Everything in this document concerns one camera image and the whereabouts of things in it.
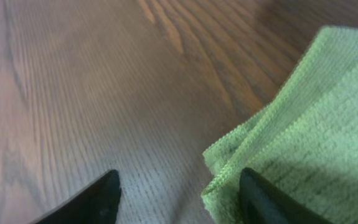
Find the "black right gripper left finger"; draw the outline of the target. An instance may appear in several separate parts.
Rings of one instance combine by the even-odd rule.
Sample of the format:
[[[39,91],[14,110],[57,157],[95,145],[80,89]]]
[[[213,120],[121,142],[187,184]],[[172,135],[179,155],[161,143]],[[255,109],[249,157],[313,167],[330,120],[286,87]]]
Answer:
[[[38,218],[35,224],[115,224],[121,199],[120,176],[109,170],[79,194],[50,213]]]

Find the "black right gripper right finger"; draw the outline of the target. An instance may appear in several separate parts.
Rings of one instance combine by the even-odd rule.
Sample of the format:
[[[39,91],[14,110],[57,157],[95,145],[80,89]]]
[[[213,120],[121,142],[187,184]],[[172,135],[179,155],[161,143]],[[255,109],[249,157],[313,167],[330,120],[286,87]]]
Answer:
[[[329,224],[251,168],[239,180],[242,217],[249,224]]]

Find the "light green microfiber cloth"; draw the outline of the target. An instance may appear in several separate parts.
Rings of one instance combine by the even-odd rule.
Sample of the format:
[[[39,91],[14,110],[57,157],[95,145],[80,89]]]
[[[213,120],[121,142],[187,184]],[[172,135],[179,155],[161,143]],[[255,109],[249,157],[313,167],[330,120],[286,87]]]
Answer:
[[[249,167],[333,223],[358,223],[358,29],[323,27],[276,98],[204,152],[216,223],[243,223]]]

